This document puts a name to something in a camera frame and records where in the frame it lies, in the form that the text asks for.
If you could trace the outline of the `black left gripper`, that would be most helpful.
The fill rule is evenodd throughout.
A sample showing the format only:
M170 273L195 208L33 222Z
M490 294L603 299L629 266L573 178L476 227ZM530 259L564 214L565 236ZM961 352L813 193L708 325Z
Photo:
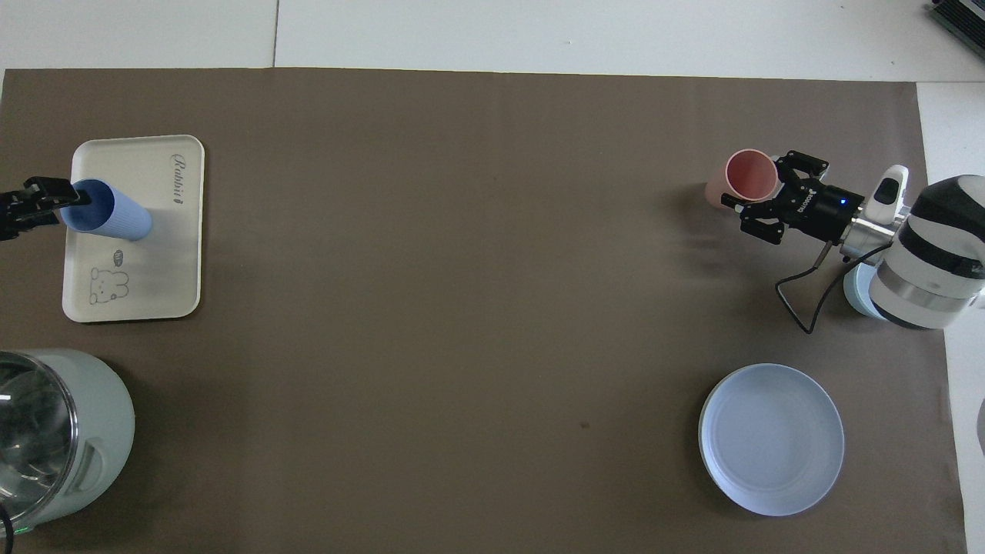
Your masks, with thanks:
M11 241L40 225L58 225L52 210L92 203L87 192L75 189L67 179L29 178L22 188L24 192L1 194L1 241Z

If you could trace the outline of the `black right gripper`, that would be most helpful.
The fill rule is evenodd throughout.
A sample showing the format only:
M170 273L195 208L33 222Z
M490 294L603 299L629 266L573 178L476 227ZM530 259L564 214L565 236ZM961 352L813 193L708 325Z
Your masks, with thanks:
M787 226L819 241L842 241L864 196L823 182L830 162L788 151L775 155L780 192L773 200L753 202L721 194L720 204L739 215L740 229L771 245L780 245Z

